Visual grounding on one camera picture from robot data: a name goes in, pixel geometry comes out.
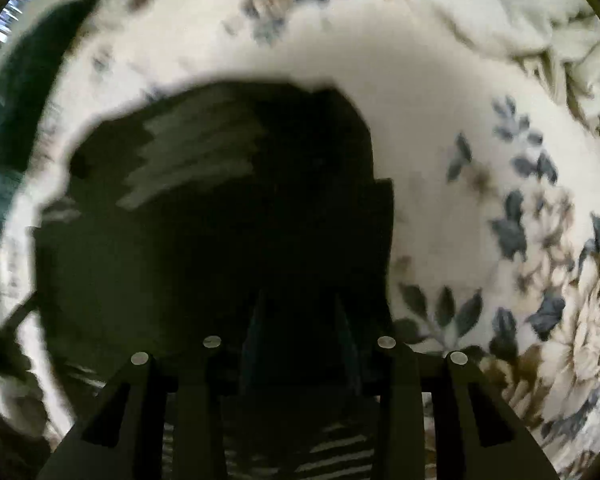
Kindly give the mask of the black garment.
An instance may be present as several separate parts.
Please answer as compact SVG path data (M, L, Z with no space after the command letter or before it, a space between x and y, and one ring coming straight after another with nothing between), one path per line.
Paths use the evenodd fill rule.
M102 122L34 232L53 366L222 339L223 445L298 463L370 404L391 185L336 88L219 81Z

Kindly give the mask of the white floral bed cover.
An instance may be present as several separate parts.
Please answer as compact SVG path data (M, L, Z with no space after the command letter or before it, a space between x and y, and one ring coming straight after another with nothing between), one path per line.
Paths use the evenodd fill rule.
M23 37L69 0L9 10ZM34 232L72 154L102 122L219 81L338 89L391 185L385 328L372 400L284 466L224 444L227 479L373 479L389 336L466 353L542 448L556 479L600 477L600 136L507 58L460 40L414 0L98 0L66 51L0 233L0 479L38 474L79 420L36 298Z

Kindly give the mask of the dark green pillow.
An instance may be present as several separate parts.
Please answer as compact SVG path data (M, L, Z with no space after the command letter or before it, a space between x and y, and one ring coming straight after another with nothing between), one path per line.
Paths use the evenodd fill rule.
M43 16L0 69L0 233L26 172L62 59L98 0L69 0Z

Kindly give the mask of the cream crumpled blanket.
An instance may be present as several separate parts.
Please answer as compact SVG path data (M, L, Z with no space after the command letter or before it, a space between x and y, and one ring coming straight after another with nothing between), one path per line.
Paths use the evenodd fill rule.
M491 58L515 61L600 136L600 17L586 0L414 0Z

